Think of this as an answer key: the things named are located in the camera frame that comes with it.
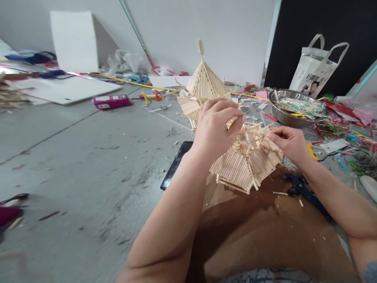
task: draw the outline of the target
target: gray floor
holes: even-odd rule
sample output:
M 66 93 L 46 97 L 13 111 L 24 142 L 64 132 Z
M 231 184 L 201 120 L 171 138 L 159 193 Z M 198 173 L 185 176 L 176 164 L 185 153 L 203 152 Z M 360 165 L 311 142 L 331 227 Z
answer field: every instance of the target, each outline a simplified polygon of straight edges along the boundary
M 118 93 L 137 97 L 140 91 L 127 85 Z M 159 115 L 148 113 L 170 103 Z M 0 244 L 0 282 L 41 282 L 40 276 L 33 281 L 24 269 L 17 270 L 17 260 L 5 253 L 27 256 L 30 270 L 54 282 L 115 280 L 162 194 L 161 171 L 169 168 L 181 143 L 194 138 L 190 123 L 176 115 L 175 98 L 148 108 L 143 104 L 99 111 L 85 101 L 0 114 L 0 200 L 31 194 L 25 220 Z M 306 136 L 315 141 L 309 131 Z M 355 177 L 345 175 L 336 161 L 324 163 L 353 186 Z M 370 199 L 359 182 L 358 187 Z M 55 211 L 60 213 L 38 221 Z

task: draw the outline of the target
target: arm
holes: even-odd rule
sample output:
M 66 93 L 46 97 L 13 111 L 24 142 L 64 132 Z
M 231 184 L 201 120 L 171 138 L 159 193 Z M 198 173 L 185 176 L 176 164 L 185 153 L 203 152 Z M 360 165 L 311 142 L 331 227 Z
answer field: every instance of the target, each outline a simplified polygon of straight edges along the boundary
M 377 261 L 377 208 L 309 155 L 301 130 L 280 127 L 268 138 L 302 171 L 332 218 L 343 228 L 360 274 Z
M 232 125 L 226 123 L 238 117 Z M 238 104 L 216 98 L 201 107 L 194 143 L 136 237 L 121 282 L 184 282 L 199 224 L 208 171 L 227 152 L 245 121 Z

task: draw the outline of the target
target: metal bowl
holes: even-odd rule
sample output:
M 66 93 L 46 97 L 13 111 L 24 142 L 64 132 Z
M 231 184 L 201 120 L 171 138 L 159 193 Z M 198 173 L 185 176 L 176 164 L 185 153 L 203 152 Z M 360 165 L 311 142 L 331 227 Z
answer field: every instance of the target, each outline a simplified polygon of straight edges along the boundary
M 314 98 L 311 98 L 310 96 L 307 96 L 301 92 L 297 92 L 294 90 L 286 90 L 286 89 L 279 89 L 276 91 L 278 94 L 278 98 L 283 98 L 283 97 L 289 97 L 293 99 L 298 99 L 298 100 L 303 100 L 303 101 L 315 101 Z M 270 94 L 268 95 L 268 98 L 271 102 L 271 108 L 272 108 L 272 113 L 274 114 L 274 117 L 283 125 L 293 127 L 293 128 L 306 128 L 310 125 L 312 125 L 315 122 L 320 122 L 325 120 L 326 116 L 329 115 L 329 112 L 327 108 L 324 109 L 322 115 L 324 115 L 324 118 L 316 118 L 314 120 L 308 120 L 308 119 L 303 119 L 300 117 L 295 117 L 291 114 L 288 114 L 284 110 L 281 110 L 276 106 L 276 99 L 274 95 L 274 91 L 271 91 Z

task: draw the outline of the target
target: smartphone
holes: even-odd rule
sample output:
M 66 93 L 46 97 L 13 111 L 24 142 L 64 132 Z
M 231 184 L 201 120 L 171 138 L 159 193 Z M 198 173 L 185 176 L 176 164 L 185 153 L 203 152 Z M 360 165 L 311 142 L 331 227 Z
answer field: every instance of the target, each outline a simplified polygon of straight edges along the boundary
M 165 179 L 162 181 L 162 184 L 160 186 L 161 190 L 164 191 L 168 187 L 170 180 L 173 178 L 174 173 L 177 171 L 177 168 L 181 163 L 183 155 L 190 150 L 192 143 L 193 141 L 184 141 L 182 143 L 176 157 L 173 160 L 173 163 L 170 165 L 170 168 L 166 173 Z

